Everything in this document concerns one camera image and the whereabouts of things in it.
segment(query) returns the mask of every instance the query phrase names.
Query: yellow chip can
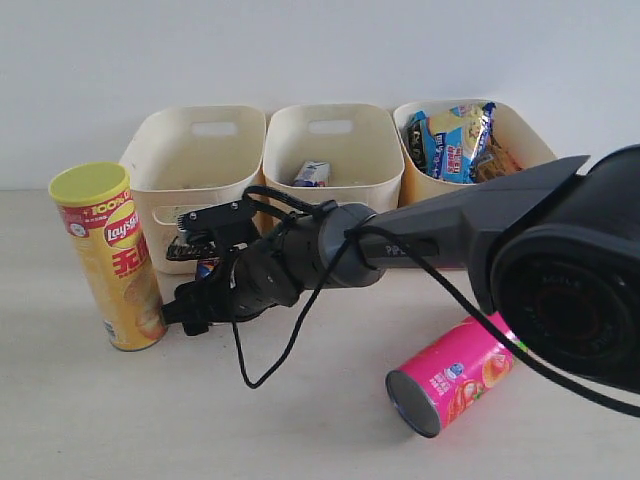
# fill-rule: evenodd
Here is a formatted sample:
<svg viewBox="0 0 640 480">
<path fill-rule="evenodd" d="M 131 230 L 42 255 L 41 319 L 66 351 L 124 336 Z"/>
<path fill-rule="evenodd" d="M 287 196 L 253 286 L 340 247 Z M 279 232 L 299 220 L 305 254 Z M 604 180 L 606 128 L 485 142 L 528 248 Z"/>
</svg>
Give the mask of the yellow chip can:
<svg viewBox="0 0 640 480">
<path fill-rule="evenodd" d="M 156 343 L 167 331 L 162 296 L 128 171 L 111 162 L 79 165 L 57 175 L 49 195 L 82 261 L 111 344 L 135 351 Z"/>
</svg>

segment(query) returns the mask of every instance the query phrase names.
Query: white wall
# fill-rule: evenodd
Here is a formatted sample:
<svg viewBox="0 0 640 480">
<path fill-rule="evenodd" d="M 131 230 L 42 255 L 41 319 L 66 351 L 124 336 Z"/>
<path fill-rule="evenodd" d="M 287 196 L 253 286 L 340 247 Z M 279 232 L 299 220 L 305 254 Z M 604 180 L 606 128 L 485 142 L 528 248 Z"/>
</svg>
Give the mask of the white wall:
<svg viewBox="0 0 640 480">
<path fill-rule="evenodd" d="M 640 140 L 640 2 L 0 0 L 0 188 L 119 160 L 172 105 L 483 96 L 558 155 Z"/>
</svg>

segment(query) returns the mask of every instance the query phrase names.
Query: table surface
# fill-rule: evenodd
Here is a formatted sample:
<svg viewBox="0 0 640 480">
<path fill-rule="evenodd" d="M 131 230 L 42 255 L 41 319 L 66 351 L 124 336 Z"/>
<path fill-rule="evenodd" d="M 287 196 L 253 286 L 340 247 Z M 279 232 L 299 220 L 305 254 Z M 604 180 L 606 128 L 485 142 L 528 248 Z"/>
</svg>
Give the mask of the table surface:
<svg viewBox="0 0 640 480">
<path fill-rule="evenodd" d="M 289 360 L 250 390 L 228 326 L 111 347 L 46 192 L 0 199 L 0 478 L 601 479 L 640 467 L 637 420 L 523 365 L 435 439 L 413 434 L 384 376 L 465 316 L 419 271 L 323 292 Z M 465 272 L 447 276 L 471 294 Z M 160 279 L 165 300 L 186 280 Z M 253 378 L 302 303 L 241 326 Z"/>
</svg>

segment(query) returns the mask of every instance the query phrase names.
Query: storage bin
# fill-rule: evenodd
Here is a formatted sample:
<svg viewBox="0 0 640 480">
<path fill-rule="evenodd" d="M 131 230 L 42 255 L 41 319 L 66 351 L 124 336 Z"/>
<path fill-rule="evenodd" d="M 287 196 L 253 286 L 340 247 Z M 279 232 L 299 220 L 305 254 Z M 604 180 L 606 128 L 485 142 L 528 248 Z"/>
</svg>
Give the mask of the storage bin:
<svg viewBox="0 0 640 480">
<path fill-rule="evenodd" d="M 427 116 L 439 113 L 457 105 L 476 102 L 493 101 L 496 104 L 493 133 L 498 143 L 515 158 L 522 168 L 556 160 L 556 155 L 538 134 L 511 107 L 494 100 L 487 99 L 452 99 L 439 101 L 413 102 L 402 105 L 393 112 L 393 120 L 401 139 L 402 152 L 405 159 L 405 172 L 399 206 L 435 197 L 444 193 L 467 188 L 470 184 L 458 184 L 438 180 L 422 173 L 409 156 L 405 129 L 413 115 L 422 110 Z"/>
<path fill-rule="evenodd" d="M 266 115 L 248 106 L 169 108 L 148 117 L 120 163 L 131 175 L 131 194 L 154 267 L 194 273 L 196 262 L 166 260 L 177 217 L 190 210 L 239 200 L 263 184 Z M 254 219 L 262 227 L 261 217 Z"/>
<path fill-rule="evenodd" d="M 291 186 L 307 160 L 331 164 L 328 186 Z M 398 205 L 404 159 L 393 119 L 379 107 L 295 105 L 271 118 L 263 172 L 268 186 L 310 203 L 334 199 L 384 212 Z"/>
</svg>

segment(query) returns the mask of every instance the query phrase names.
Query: robotic arm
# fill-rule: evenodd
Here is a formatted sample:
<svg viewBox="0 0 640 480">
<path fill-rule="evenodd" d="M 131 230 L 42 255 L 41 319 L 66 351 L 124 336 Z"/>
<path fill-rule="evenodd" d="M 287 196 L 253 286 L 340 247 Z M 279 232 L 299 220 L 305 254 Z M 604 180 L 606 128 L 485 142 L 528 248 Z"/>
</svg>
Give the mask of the robotic arm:
<svg viewBox="0 0 640 480">
<path fill-rule="evenodd" d="M 371 233 L 382 229 L 433 267 L 466 268 L 480 310 L 500 312 L 550 364 L 640 393 L 640 146 L 578 173 L 587 158 L 381 214 L 362 204 L 296 201 L 298 213 L 278 211 L 280 223 L 264 237 L 252 217 L 276 209 L 252 200 L 251 189 L 287 197 L 250 187 L 241 201 L 180 218 L 183 246 L 170 247 L 168 258 L 197 258 L 181 254 L 188 245 L 215 250 L 221 262 L 213 274 L 176 289 L 163 307 L 165 321 L 197 335 L 213 322 L 290 307 L 323 279 L 325 288 L 366 287 L 386 269 L 415 268 L 396 242 Z M 343 245 L 345 234 L 357 240 Z"/>
</svg>

